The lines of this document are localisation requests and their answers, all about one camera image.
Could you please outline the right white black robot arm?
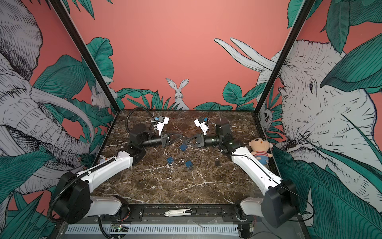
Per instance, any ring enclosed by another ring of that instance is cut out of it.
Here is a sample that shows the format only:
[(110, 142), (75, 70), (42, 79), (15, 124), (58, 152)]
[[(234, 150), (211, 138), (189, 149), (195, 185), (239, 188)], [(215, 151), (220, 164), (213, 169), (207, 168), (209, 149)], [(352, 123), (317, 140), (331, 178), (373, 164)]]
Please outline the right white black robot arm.
[(270, 171), (243, 142), (235, 138), (227, 119), (216, 121), (214, 135), (207, 134), (206, 119), (198, 118), (194, 123), (203, 132), (187, 138), (184, 143), (197, 148), (217, 147), (256, 183), (263, 195), (262, 198), (247, 197), (239, 202), (236, 207), (239, 220), (248, 216), (262, 217), (272, 227), (278, 228), (299, 212), (295, 184)]

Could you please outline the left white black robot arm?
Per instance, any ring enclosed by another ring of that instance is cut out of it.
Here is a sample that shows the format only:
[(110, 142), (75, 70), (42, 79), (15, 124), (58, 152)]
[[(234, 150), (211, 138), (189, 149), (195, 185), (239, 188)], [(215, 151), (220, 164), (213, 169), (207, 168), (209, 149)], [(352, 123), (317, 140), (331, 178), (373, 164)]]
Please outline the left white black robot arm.
[(128, 133), (128, 144), (117, 156), (76, 174), (67, 172), (61, 176), (49, 204), (49, 221), (75, 224), (91, 216), (111, 215), (118, 221), (130, 217), (129, 204), (121, 196), (99, 197), (91, 193), (119, 172), (136, 165), (146, 155), (147, 148), (169, 146), (181, 139), (182, 134), (156, 134), (142, 123)]

